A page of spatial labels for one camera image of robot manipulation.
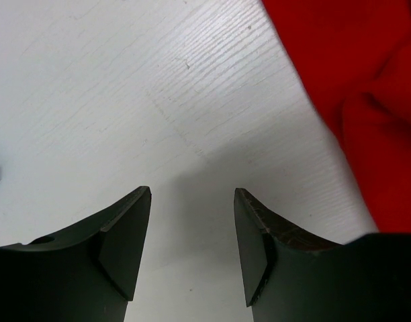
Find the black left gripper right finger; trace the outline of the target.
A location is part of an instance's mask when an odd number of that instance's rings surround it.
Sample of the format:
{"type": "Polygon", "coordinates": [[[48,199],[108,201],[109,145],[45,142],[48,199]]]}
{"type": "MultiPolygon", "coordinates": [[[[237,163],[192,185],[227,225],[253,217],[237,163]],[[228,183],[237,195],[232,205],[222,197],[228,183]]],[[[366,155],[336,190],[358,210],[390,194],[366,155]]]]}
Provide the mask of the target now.
{"type": "Polygon", "coordinates": [[[347,244],[317,236],[234,194],[246,305],[255,321],[411,321],[411,233],[347,244]]]}

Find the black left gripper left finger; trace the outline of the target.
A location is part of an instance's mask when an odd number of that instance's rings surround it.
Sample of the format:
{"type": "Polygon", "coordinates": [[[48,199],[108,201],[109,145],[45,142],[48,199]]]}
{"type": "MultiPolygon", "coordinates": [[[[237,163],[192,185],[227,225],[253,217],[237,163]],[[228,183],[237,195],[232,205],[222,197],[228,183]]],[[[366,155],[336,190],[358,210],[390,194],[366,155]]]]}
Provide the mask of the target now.
{"type": "Polygon", "coordinates": [[[0,321],[123,321],[150,206],[141,186],[64,229],[0,247],[0,321]]]}

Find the red t shirt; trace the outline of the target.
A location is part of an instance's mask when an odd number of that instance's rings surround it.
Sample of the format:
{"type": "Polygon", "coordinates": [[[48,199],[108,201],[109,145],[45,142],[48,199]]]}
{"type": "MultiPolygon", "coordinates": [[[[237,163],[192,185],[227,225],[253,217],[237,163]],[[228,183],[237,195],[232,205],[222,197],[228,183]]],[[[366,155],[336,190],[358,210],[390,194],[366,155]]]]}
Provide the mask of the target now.
{"type": "Polygon", "coordinates": [[[382,232],[411,233],[411,1],[265,1],[382,232]]]}

